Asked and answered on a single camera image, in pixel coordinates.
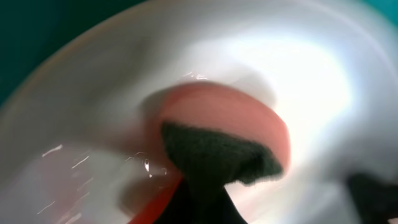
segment glossy white surface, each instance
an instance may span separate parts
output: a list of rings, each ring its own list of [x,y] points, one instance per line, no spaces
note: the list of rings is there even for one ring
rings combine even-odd
[[[356,223],[342,179],[397,175],[397,47],[395,30],[351,1],[124,11],[46,61],[2,109],[0,223],[127,223],[173,175],[140,142],[157,103],[147,97],[201,80],[249,93],[289,127],[284,179],[227,186],[249,223]]]

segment dark object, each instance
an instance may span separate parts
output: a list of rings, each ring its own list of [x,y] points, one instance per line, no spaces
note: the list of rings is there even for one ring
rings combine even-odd
[[[246,223],[224,185],[235,181],[251,184],[283,171],[266,146],[214,130],[166,121],[162,138],[169,159],[185,180],[158,224]]]
[[[398,186],[385,184],[369,174],[355,174],[347,186],[363,224],[388,224],[398,218]]]

